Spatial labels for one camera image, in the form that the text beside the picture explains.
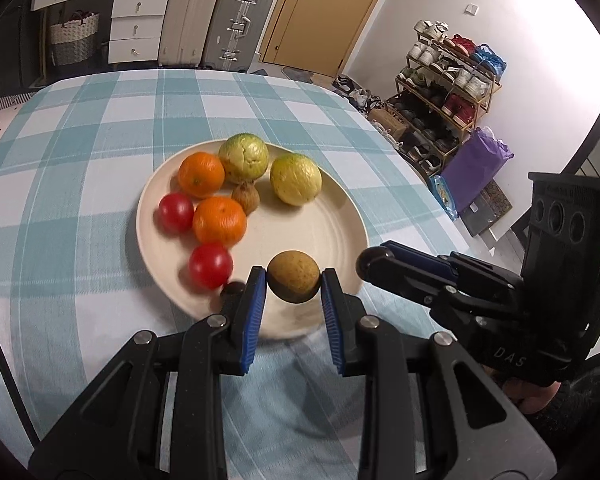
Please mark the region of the person's right hand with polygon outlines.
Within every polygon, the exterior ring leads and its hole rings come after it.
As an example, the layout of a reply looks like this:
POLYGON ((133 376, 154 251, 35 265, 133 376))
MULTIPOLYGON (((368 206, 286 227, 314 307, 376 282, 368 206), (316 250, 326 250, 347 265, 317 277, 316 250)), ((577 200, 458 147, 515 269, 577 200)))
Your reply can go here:
POLYGON ((500 385, 502 391, 516 405, 518 410, 525 415, 531 415, 546 408, 562 385, 560 382, 553 382, 548 387, 539 387, 519 379, 504 380, 498 377, 493 368, 484 366, 483 369, 494 382, 500 385))

